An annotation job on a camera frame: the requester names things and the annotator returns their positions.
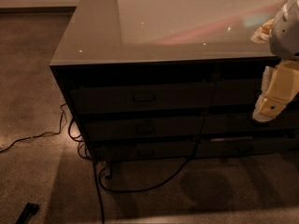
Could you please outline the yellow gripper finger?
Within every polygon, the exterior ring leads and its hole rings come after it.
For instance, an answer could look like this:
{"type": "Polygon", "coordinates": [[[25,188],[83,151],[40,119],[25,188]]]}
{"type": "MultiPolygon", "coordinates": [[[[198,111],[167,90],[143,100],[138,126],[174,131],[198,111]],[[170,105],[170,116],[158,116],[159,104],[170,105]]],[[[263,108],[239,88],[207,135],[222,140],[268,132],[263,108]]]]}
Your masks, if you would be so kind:
{"type": "Polygon", "coordinates": [[[260,96],[255,104],[252,118],[258,122],[269,122],[275,119],[285,108],[286,105],[280,101],[260,96]]]}

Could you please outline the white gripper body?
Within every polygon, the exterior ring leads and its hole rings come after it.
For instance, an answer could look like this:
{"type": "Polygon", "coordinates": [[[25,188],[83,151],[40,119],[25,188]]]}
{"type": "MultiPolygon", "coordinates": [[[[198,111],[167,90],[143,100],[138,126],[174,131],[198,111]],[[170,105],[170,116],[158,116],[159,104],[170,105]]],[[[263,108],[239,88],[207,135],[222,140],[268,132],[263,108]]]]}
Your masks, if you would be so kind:
{"type": "Polygon", "coordinates": [[[262,81],[262,108],[285,108],[299,92],[299,62],[266,66],[262,81]]]}

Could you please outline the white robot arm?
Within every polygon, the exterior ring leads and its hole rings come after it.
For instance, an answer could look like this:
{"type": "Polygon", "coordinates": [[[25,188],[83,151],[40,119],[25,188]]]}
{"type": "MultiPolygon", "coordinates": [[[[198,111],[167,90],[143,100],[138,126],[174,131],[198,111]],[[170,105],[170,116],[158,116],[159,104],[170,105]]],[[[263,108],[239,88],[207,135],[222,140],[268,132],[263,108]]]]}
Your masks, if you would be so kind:
{"type": "Polygon", "coordinates": [[[252,118],[258,122],[275,119],[299,93],[299,0],[288,0],[274,19],[264,23],[251,37],[268,43],[281,61],[263,71],[261,94],[252,118]]]}

